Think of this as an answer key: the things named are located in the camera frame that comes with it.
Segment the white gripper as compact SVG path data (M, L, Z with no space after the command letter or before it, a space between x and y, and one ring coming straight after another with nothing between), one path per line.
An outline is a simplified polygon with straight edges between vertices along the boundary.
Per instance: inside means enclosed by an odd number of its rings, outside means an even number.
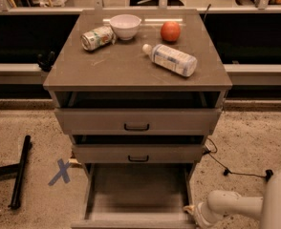
M224 219L224 216L213 212L207 202L200 202L195 205L187 205L184 211L190 215L194 215L194 219L202 229L209 229L217 222Z

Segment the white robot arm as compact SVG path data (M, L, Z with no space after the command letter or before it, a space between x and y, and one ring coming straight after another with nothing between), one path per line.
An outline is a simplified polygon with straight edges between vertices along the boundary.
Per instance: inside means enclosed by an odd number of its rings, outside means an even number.
M214 190L206 201L186 205L201 229L209 229L232 215L241 215L259 221L259 229L281 229L281 170L268 181L262 197L243 197L237 192Z

